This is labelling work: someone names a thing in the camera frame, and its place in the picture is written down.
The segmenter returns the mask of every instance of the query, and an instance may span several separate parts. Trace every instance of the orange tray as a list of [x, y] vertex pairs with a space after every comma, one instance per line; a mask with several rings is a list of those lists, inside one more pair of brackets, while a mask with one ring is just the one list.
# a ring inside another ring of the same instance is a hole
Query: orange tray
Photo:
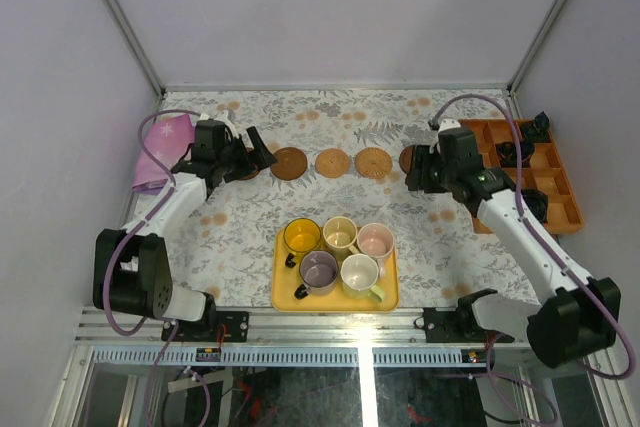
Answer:
[[[518, 137], [522, 139], [520, 126], [531, 120], [516, 120]], [[476, 136], [478, 150], [482, 154], [484, 166], [500, 167], [496, 144], [513, 140], [511, 129], [506, 120], [461, 120], [462, 125], [469, 127]], [[549, 199], [547, 222], [544, 227], [550, 234], [573, 234], [584, 227], [584, 220], [576, 197], [569, 183], [567, 172], [562, 165], [560, 154], [556, 148], [553, 135], [549, 132], [547, 143], [536, 143], [535, 152], [529, 167], [522, 169], [522, 188], [537, 189]], [[505, 168], [504, 171], [516, 181], [516, 169]], [[476, 234], [490, 234], [491, 229], [475, 217], [472, 218], [473, 231]]]
[[[328, 250], [324, 243], [322, 250]], [[372, 299], [352, 299], [342, 291], [342, 281], [338, 277], [335, 288], [324, 296], [309, 295], [298, 300], [293, 293], [302, 283], [298, 266], [290, 269], [284, 265], [287, 249], [284, 245], [284, 229], [276, 236], [276, 247], [273, 255], [273, 276], [271, 278], [271, 303], [281, 312], [354, 312], [376, 313], [391, 312], [398, 307], [398, 269], [397, 251], [389, 257], [385, 268], [387, 275], [378, 280], [378, 285], [385, 291], [387, 298], [384, 302]], [[342, 267], [342, 260], [338, 258], [338, 265]]]

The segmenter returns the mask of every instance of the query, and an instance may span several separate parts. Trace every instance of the yellow tray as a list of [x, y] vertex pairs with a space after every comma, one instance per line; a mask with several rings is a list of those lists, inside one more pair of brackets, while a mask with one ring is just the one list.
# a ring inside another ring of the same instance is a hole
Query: yellow tray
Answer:
[[[385, 291], [387, 298], [384, 302], [372, 299], [352, 299], [342, 291], [342, 281], [338, 277], [337, 284], [330, 294], [324, 296], [309, 295], [298, 300], [293, 293], [302, 283], [298, 266], [293, 269], [284, 265], [287, 249], [284, 245], [284, 229], [276, 236], [276, 248], [273, 255], [273, 276], [271, 278], [271, 303], [281, 312], [391, 312], [398, 306], [398, 269], [397, 252], [389, 257], [385, 268], [387, 275], [378, 281], [378, 285]], [[338, 265], [342, 267], [342, 260], [338, 258]]]

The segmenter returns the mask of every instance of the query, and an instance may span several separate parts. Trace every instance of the round wooden coaster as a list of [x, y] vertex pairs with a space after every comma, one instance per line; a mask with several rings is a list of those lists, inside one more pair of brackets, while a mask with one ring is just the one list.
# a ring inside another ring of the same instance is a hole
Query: round wooden coaster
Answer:
[[316, 157], [316, 170], [329, 179], [342, 177], [349, 170], [349, 164], [349, 156], [340, 149], [327, 149]]
[[295, 180], [307, 171], [307, 156], [300, 149], [285, 147], [273, 155], [278, 163], [271, 166], [271, 172], [280, 180]]
[[413, 149], [415, 145], [410, 145], [409, 147], [405, 147], [402, 153], [400, 154], [400, 168], [405, 174], [409, 173], [411, 170], [411, 159], [413, 157]]
[[369, 179], [382, 179], [391, 172], [392, 167], [389, 154], [377, 147], [361, 150], [356, 156], [356, 170]]
[[[247, 152], [251, 152], [253, 151], [253, 147], [247, 147]], [[258, 175], [260, 173], [259, 170], [256, 170], [253, 174], [249, 174], [246, 177], [242, 177], [241, 179], [238, 180], [251, 180], [253, 179], [256, 175]]]

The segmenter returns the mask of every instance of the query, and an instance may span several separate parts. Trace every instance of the pink cloth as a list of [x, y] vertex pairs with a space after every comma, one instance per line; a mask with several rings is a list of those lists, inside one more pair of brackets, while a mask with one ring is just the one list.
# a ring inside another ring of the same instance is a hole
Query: pink cloth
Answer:
[[[166, 167], [171, 168], [193, 143], [194, 127], [189, 115], [182, 114], [153, 124], [144, 140], [149, 151]], [[140, 152], [133, 189], [138, 192], [154, 192], [162, 188], [167, 174], [145, 154]]]

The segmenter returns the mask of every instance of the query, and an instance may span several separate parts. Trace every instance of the yellow mug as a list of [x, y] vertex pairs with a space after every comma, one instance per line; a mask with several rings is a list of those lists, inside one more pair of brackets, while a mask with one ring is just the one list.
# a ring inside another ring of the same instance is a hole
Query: yellow mug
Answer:
[[284, 245], [289, 254], [284, 265], [293, 269], [302, 258], [317, 250], [322, 239], [322, 231], [318, 224], [309, 219], [296, 219], [284, 228]]

